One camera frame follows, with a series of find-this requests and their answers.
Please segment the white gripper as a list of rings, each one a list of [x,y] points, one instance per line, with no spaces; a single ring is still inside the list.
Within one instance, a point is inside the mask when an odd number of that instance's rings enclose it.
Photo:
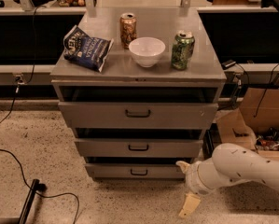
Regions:
[[[178,214],[181,218],[186,218],[200,204],[201,199],[198,195],[208,195],[214,190],[215,167],[210,161],[197,161],[192,164],[177,161],[175,164],[185,174],[186,185],[191,191],[185,195],[184,204]]]

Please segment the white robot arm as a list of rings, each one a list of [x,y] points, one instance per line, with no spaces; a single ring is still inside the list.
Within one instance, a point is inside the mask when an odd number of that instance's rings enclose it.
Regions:
[[[217,146],[212,157],[189,164],[175,163],[185,175],[187,193],[179,216],[190,216],[201,202],[201,197],[215,189],[258,182],[279,192],[279,161],[264,158],[258,153],[235,145]]]

